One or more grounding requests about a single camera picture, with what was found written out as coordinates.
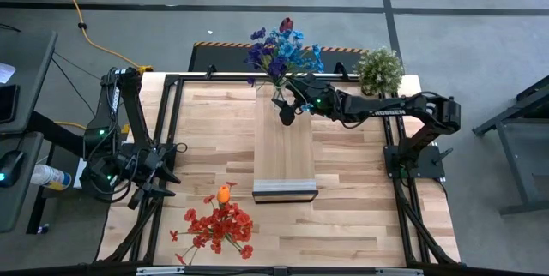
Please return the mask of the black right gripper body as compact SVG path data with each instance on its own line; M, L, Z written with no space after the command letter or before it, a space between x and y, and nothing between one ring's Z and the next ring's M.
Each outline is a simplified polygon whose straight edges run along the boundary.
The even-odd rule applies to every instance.
M299 80L300 96L304 103L301 111L327 118L342 118L341 96L329 81L308 75Z

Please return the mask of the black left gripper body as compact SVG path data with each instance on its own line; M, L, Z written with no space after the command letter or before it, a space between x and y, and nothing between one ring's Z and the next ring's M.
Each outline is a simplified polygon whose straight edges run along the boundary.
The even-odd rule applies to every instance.
M158 147L152 150L140 150L137 154L137 171L133 181L136 183L137 190L130 197L130 201L141 201L146 197L143 190L144 183L154 183L157 178L159 182L165 181L159 179L159 167L162 161L165 162L166 149Z

